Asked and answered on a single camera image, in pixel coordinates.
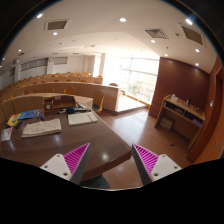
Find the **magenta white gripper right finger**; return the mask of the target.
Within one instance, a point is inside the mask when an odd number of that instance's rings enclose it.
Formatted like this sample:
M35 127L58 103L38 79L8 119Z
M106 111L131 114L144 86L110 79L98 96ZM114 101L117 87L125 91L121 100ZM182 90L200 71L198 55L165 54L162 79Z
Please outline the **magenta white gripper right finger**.
M143 185L181 170L166 154L157 155L140 145L132 145L132 156L138 168Z

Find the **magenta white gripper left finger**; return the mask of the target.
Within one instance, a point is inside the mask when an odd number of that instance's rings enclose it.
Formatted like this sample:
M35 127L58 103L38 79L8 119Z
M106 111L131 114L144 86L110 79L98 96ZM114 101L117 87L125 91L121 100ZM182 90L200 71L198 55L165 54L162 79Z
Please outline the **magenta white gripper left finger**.
M79 184L90 156L90 144L84 144L65 155L55 154L41 169L72 183Z

